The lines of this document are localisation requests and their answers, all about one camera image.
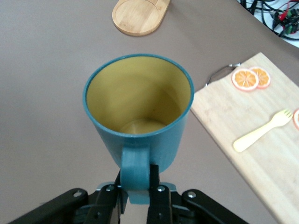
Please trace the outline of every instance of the table surface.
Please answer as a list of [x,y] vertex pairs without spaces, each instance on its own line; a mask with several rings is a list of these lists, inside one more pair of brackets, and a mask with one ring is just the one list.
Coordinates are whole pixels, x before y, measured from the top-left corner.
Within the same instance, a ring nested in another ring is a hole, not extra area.
[[[82,106],[87,79],[113,58],[171,58],[199,90],[220,67],[263,52],[299,85],[299,49],[235,0],[173,0],[160,27],[143,37],[115,28],[116,2],[1,1],[1,224],[69,189],[93,193],[115,179],[119,168]],[[179,193],[200,189],[251,224],[277,223],[192,113],[160,177]],[[128,204],[121,223],[145,223],[147,208]]]

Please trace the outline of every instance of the yellow plastic fork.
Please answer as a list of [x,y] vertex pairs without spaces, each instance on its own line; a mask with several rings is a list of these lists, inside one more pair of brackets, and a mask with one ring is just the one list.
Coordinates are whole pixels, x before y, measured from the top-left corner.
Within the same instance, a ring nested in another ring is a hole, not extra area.
[[233,143],[235,151],[243,152],[272,128],[286,125],[292,119],[292,116],[293,113],[287,109],[276,113],[267,124],[236,140]]

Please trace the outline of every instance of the cutting board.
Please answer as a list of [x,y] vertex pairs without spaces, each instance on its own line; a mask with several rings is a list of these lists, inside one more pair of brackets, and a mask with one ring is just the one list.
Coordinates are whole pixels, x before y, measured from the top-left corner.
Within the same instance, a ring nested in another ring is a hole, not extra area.
[[239,68],[260,66],[271,75],[266,89],[236,89],[231,75],[195,93],[192,112],[280,223],[299,223],[299,131],[293,121],[266,133],[238,153],[233,142],[285,108],[299,108],[299,88],[259,53]]
[[170,0],[119,0],[112,11],[113,22],[121,32],[142,36],[155,31]]

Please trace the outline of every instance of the teal mug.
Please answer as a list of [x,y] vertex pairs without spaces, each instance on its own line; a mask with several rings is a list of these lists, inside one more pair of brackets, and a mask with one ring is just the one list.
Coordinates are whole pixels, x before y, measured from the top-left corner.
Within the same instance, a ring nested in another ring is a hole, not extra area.
[[173,162],[194,96],[176,62],[134,54],[99,67],[83,92],[84,109],[115,163],[131,203],[148,203],[150,164]]

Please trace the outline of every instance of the screw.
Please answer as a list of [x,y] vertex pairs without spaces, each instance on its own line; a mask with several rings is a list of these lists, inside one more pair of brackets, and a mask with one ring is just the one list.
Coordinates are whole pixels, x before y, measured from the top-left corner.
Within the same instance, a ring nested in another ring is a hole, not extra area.
[[162,220],[162,219],[163,219],[163,215],[162,215],[161,212],[158,213],[157,219],[158,219],[158,220]]
[[79,191],[79,190],[76,193],[73,194],[74,197],[79,197],[81,195],[82,195],[82,192]]
[[196,197],[196,194],[195,194],[193,191],[189,191],[189,192],[188,192],[188,197],[189,197],[189,198],[195,198],[195,197]]
[[112,191],[114,190],[114,186],[113,185],[109,185],[107,188],[106,188],[106,191]]
[[165,187],[163,187],[163,186],[159,186],[159,187],[157,187],[157,190],[158,190],[159,192],[165,191]]
[[98,212],[98,213],[96,213],[96,214],[94,215],[94,218],[97,219],[97,218],[99,218],[100,216],[102,216],[102,213]]

